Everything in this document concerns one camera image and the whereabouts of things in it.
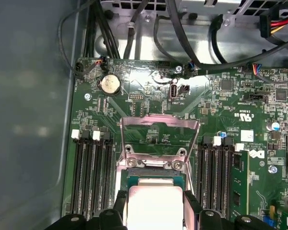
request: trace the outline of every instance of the blue capacitor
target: blue capacitor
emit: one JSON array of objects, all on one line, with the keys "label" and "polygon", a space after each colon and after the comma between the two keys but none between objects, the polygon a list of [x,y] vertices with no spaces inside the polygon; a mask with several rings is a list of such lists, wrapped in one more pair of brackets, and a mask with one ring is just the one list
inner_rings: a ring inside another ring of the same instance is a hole
[{"label": "blue capacitor", "polygon": [[218,131],[216,133],[219,137],[221,137],[222,139],[227,137],[227,133],[226,132],[223,132],[223,131]]}]

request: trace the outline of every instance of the wire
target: wire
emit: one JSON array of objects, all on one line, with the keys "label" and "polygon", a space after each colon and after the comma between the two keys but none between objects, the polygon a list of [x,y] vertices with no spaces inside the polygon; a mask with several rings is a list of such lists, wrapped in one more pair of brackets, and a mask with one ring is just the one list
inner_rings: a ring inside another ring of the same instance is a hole
[{"label": "wire", "polygon": [[63,46],[63,40],[62,40],[62,27],[64,22],[71,16],[73,16],[74,14],[77,14],[81,11],[83,11],[84,9],[86,9],[87,7],[89,7],[90,5],[92,5],[96,0],[90,0],[87,1],[86,3],[82,4],[78,9],[73,10],[72,12],[66,14],[59,22],[59,26],[58,26],[58,39],[59,39],[59,49],[60,49],[60,54],[66,64],[66,66],[75,74],[79,74],[79,75],[85,75],[88,74],[89,72],[91,72],[91,70],[96,66],[96,64],[94,63],[93,65],[91,65],[88,69],[84,70],[83,72],[77,71],[76,69],[74,69],[71,64],[69,63],[69,60],[66,56],[65,50],[64,50],[64,46]]},{"label": "wire", "polygon": [[275,35],[271,35],[270,37],[266,38],[266,40],[276,46],[280,46],[285,43],[283,40],[279,39]]},{"label": "wire", "polygon": [[102,36],[104,38],[109,56],[110,58],[120,59],[120,54],[119,54],[119,50],[115,42],[115,38],[108,24],[107,18],[105,17],[105,14],[103,13],[103,9],[102,9],[100,1],[97,1],[94,4],[94,6],[95,6],[94,7],[95,14],[97,16],[97,21],[98,21]]},{"label": "wire", "polygon": [[157,34],[158,34],[158,29],[159,29],[159,21],[160,21],[161,19],[163,19],[163,20],[170,20],[169,17],[162,16],[162,15],[156,17],[155,23],[154,23],[154,42],[155,42],[155,45],[156,45],[156,47],[158,48],[158,50],[159,50],[162,54],[164,54],[165,56],[167,56],[171,61],[181,63],[181,61],[177,60],[175,57],[173,57],[171,54],[169,54],[169,53],[162,47],[162,45],[160,44],[160,42],[158,41]]},{"label": "wire", "polygon": [[270,79],[263,77],[262,75],[259,74],[261,66],[262,66],[261,64],[252,64],[253,73],[257,78],[259,78],[260,80],[263,80],[264,82],[269,83],[269,84],[288,84],[288,80],[273,81],[273,80],[270,80]]},{"label": "wire", "polygon": [[211,24],[209,26],[209,33],[211,36],[211,46],[213,52],[216,55],[217,59],[224,64],[227,63],[227,61],[223,58],[216,41],[216,34],[218,30],[221,28],[222,23],[223,23],[223,15],[221,14],[211,21]]},{"label": "wire", "polygon": [[277,32],[277,31],[283,29],[284,27],[285,27],[285,25],[282,25],[282,26],[279,26],[279,27],[277,27],[277,28],[271,30],[271,34],[274,34],[275,32]]},{"label": "wire", "polygon": [[133,44],[133,39],[134,39],[134,34],[135,31],[133,28],[129,28],[128,29],[128,35],[127,35],[127,45],[124,51],[124,59],[129,59],[130,53],[131,53],[131,48],[132,48],[132,44]]},{"label": "wire", "polygon": [[176,3],[174,0],[165,0],[166,2],[166,6],[168,9],[168,14],[169,17],[173,23],[174,26],[174,30],[176,33],[176,36],[181,44],[181,46],[183,47],[183,49],[185,50],[185,52],[188,54],[188,56],[191,58],[191,60],[193,61],[193,63],[200,69],[205,69],[205,70],[222,70],[222,69],[229,69],[232,67],[236,67],[236,66],[241,66],[244,65],[246,63],[249,62],[256,62],[260,59],[263,59],[265,57],[268,57],[276,52],[278,52],[279,50],[282,50],[283,48],[288,46],[288,42],[285,42],[284,44],[275,47],[273,49],[270,49],[264,53],[258,54],[256,56],[253,57],[249,57],[243,60],[239,60],[239,61],[234,61],[234,62],[230,62],[230,63],[226,63],[226,64],[205,64],[205,63],[201,63],[199,61],[199,59],[197,58],[197,56],[195,55],[189,41],[188,38],[186,36],[186,33],[184,32],[184,29],[181,25],[181,22],[179,20],[179,16],[178,16],[178,12],[177,12],[177,7],[176,7]]},{"label": "wire", "polygon": [[280,25],[286,25],[286,24],[288,24],[288,19],[285,19],[285,20],[279,21],[279,22],[271,23],[271,26],[280,26]]},{"label": "wire", "polygon": [[[136,9],[136,11],[134,12],[134,14],[130,20],[131,23],[136,22],[140,13],[145,9],[145,7],[148,5],[149,1],[150,0],[142,0],[142,2],[140,3],[139,7]],[[131,48],[132,48],[132,44],[133,44],[133,39],[134,39],[134,34],[135,34],[134,28],[130,27],[128,29],[127,45],[126,45],[124,57],[123,57],[124,59],[128,59],[130,56],[130,52],[131,52]]]}]

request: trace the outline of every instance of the screw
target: screw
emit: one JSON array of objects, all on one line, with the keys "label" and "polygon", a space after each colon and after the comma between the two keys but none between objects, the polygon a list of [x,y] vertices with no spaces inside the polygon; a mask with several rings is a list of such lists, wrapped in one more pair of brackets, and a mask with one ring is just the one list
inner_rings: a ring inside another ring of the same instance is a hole
[{"label": "screw", "polygon": [[92,95],[90,93],[86,93],[84,95],[84,99],[86,99],[87,101],[91,100],[92,99]]},{"label": "screw", "polygon": [[126,146],[125,146],[125,150],[126,150],[127,152],[130,152],[130,151],[131,151],[131,146],[130,146],[130,145],[126,145]]},{"label": "screw", "polygon": [[212,211],[205,212],[207,216],[213,217],[215,214]]},{"label": "screw", "polygon": [[248,217],[241,217],[241,219],[244,221],[244,222],[246,222],[246,223],[251,223],[251,219],[250,218],[248,218]]},{"label": "screw", "polygon": [[277,167],[274,165],[270,165],[268,168],[268,171],[269,173],[272,173],[272,174],[277,173]]},{"label": "screw", "polygon": [[181,66],[176,66],[176,67],[175,67],[175,71],[176,71],[177,73],[181,73],[181,72],[182,72],[182,67],[181,67]]},{"label": "screw", "polygon": [[150,18],[151,18],[150,15],[146,15],[144,19],[148,23],[150,21]]},{"label": "screw", "polygon": [[230,25],[230,20],[226,19],[225,22],[224,22],[224,26],[229,26],[229,25]]},{"label": "screw", "polygon": [[127,165],[129,167],[135,167],[136,166],[136,159],[135,158],[128,158],[127,159]]},{"label": "screw", "polygon": [[176,169],[176,170],[182,169],[182,162],[180,162],[180,161],[174,162],[173,163],[173,168]]},{"label": "screw", "polygon": [[79,220],[79,217],[73,217],[73,218],[71,218],[71,221],[72,222],[75,222],[75,221],[78,221]]}]

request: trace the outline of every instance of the metal bracket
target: metal bracket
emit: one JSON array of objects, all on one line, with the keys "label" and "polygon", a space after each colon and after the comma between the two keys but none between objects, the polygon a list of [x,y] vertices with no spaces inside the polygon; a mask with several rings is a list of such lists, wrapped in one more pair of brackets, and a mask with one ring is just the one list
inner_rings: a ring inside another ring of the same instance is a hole
[{"label": "metal bracket", "polygon": [[186,156],[183,156],[183,161],[185,163],[188,162],[199,133],[199,129],[201,126],[200,123],[195,120],[180,120],[175,116],[163,115],[163,114],[150,114],[144,117],[122,117],[120,119],[120,132],[121,132],[121,145],[122,145],[121,159],[125,160],[128,158],[127,157],[128,153],[126,151],[124,142],[125,140],[124,128],[130,125],[151,126],[154,123],[165,123],[168,127],[182,127],[195,130],[194,135],[191,139],[191,144],[189,145],[188,154]]},{"label": "metal bracket", "polygon": [[180,12],[206,14],[233,13],[240,5],[240,0],[182,0]]}]

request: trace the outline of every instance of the surface-mount component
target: surface-mount component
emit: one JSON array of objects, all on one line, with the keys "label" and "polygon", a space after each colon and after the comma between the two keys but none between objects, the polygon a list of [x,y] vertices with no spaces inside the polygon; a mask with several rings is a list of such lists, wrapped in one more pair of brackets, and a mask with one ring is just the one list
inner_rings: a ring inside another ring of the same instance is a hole
[{"label": "surface-mount component", "polygon": [[114,96],[120,92],[121,82],[114,74],[104,76],[99,82],[100,89],[108,96]]},{"label": "surface-mount component", "polygon": [[277,101],[287,101],[287,90],[286,89],[276,89],[275,98]]},{"label": "surface-mount component", "polygon": [[223,79],[221,80],[221,90],[232,90],[232,80]]}]

